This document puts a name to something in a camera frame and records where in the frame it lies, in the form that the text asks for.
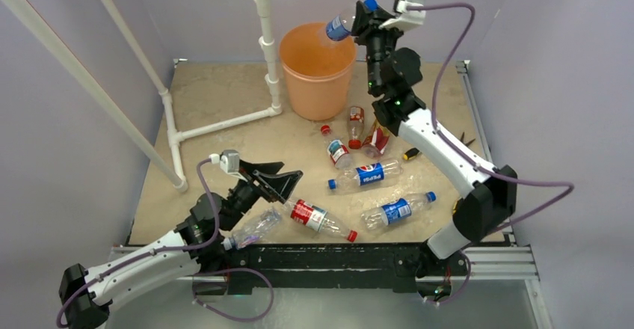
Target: bottle cap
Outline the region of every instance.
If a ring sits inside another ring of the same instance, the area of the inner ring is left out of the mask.
[[[357,232],[351,230],[350,234],[348,234],[347,240],[348,242],[353,243],[355,239],[357,239]]]
[[[368,9],[370,9],[370,11],[374,11],[378,7],[376,0],[365,0],[363,3],[368,7]]]
[[[222,245],[224,246],[224,250],[229,250],[231,249],[231,247],[233,247],[231,245],[231,239],[229,239],[229,237],[226,237],[223,241],[222,241]]]
[[[361,148],[361,140],[350,140],[348,141],[348,147],[353,150],[358,150]]]

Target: orange bucket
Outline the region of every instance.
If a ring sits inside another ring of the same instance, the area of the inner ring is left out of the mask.
[[[280,43],[280,60],[293,111],[308,120],[327,120],[348,101],[357,48],[351,37],[322,45],[323,22],[293,28]]]

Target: red bottle cap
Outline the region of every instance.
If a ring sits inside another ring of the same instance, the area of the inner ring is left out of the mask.
[[[350,147],[353,150],[358,150],[361,148],[361,141],[359,140],[350,140],[348,141],[348,147]]]
[[[348,242],[352,243],[355,239],[357,239],[357,232],[351,230],[350,234],[348,234]]]

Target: gray wall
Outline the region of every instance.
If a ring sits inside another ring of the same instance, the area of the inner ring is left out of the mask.
[[[159,96],[99,1],[31,1],[153,141]],[[136,31],[153,29],[121,1]],[[62,271],[125,239],[148,161],[2,3],[0,19],[1,326],[53,328]],[[158,38],[143,45],[168,80]]]
[[[356,0],[271,0],[274,36],[305,22],[326,22]],[[393,0],[378,0],[391,10]],[[503,0],[426,0],[428,4],[468,1],[478,9],[473,31],[458,50],[470,58],[489,29]],[[261,35],[252,0],[144,0],[174,58],[194,61],[262,60],[257,39]],[[418,51],[427,61],[441,61],[466,22],[463,10],[434,12],[423,28],[408,34],[401,46]]]
[[[556,328],[631,328],[634,0],[506,0],[470,67],[493,157],[571,197],[516,226]],[[554,191],[521,188],[518,212]]]

